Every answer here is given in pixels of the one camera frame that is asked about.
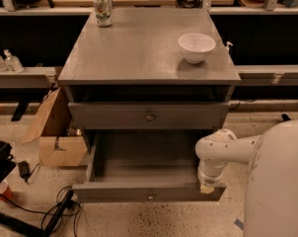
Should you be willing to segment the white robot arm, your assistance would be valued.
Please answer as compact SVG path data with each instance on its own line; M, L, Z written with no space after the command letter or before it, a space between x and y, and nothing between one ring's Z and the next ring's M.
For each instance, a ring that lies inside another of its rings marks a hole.
M243 237L298 237L298 119L239 138L220 129L195 144L197 176L215 187L230 162L247 163Z

